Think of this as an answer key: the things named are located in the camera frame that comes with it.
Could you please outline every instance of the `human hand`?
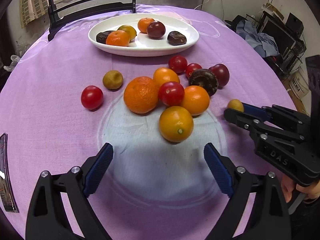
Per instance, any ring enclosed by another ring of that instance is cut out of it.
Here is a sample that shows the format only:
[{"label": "human hand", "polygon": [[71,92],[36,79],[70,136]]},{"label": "human hand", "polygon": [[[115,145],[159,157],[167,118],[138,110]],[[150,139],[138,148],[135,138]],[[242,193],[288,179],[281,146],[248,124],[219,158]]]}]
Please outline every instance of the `human hand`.
[{"label": "human hand", "polygon": [[298,191],[307,194],[305,200],[307,199],[317,199],[320,196],[320,181],[314,181],[308,187],[302,187],[296,184],[288,176],[283,175],[281,179],[281,188],[284,195],[285,201],[288,203],[292,198],[292,191],[297,189]]}]

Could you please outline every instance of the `gray wall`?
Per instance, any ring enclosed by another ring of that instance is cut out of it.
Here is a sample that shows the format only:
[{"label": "gray wall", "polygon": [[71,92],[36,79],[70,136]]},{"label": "gray wall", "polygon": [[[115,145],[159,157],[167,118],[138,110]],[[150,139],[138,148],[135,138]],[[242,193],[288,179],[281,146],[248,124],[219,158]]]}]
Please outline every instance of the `gray wall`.
[{"label": "gray wall", "polygon": [[[64,11],[65,14],[69,14],[73,11],[83,9],[90,6],[99,5],[105,2],[129,2],[130,0],[99,0],[90,1],[83,5],[75,6],[74,8],[69,8]],[[195,8],[197,5],[201,4],[203,0],[137,0],[139,4],[148,5],[171,5],[181,8]],[[62,7],[70,1],[60,2],[57,7]],[[8,21],[10,26],[10,33],[12,37],[12,43],[14,45],[16,54],[22,56],[27,49],[49,28],[50,21],[47,15],[42,16],[29,23],[26,27],[21,28],[20,15],[19,15],[19,0],[13,0],[8,7]]]}]

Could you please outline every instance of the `white bucket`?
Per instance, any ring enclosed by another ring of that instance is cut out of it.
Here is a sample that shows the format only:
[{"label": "white bucket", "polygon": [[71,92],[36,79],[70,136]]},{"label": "white bucket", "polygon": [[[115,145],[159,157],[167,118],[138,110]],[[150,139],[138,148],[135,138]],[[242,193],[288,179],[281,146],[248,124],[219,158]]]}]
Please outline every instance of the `white bucket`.
[{"label": "white bucket", "polygon": [[308,83],[300,71],[294,73],[289,85],[295,96],[299,99],[303,98],[309,92]]}]

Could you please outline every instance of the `table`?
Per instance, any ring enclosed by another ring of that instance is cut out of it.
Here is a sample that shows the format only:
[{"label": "table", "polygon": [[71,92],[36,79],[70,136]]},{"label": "table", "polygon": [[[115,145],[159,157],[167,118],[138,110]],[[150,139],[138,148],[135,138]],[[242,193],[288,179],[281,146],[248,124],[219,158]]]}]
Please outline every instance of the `table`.
[{"label": "table", "polygon": [[[207,142],[251,173],[275,170],[253,153],[247,131],[223,119],[233,98],[256,106],[278,104],[295,109],[272,69],[213,15],[148,5],[138,5],[137,12],[165,14],[192,24],[200,39],[181,55],[204,68],[225,64],[230,71],[229,84],[211,97],[209,110],[194,119],[193,134],[170,145],[157,130],[163,108],[137,116],[122,100],[132,78],[152,77],[154,70],[167,65],[170,56],[111,55],[87,39],[96,23],[129,11],[78,20],[62,28],[50,42],[46,32],[22,57],[0,94],[0,133],[8,134],[9,172],[20,210],[5,214],[22,236],[41,171],[58,174],[81,166],[106,141],[114,146],[115,157],[89,202],[114,240],[205,239],[228,201],[203,160]],[[117,92],[103,89],[102,107],[94,112],[84,109],[80,103],[84,87],[103,88],[102,77],[111,69],[123,74],[123,87]],[[184,75],[180,80],[187,85]],[[63,200],[73,231],[81,235],[65,195]],[[253,196],[236,234],[244,230],[252,203]]]}]

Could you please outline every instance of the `blue cloth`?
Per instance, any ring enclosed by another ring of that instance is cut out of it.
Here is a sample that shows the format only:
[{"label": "blue cloth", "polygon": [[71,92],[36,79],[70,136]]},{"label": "blue cloth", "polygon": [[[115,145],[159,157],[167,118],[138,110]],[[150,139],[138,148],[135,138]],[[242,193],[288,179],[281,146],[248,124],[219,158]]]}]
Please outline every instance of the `blue cloth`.
[{"label": "blue cloth", "polygon": [[265,33],[257,33],[251,22],[241,20],[236,33],[242,37],[261,57],[278,56],[278,46],[275,39]]}]

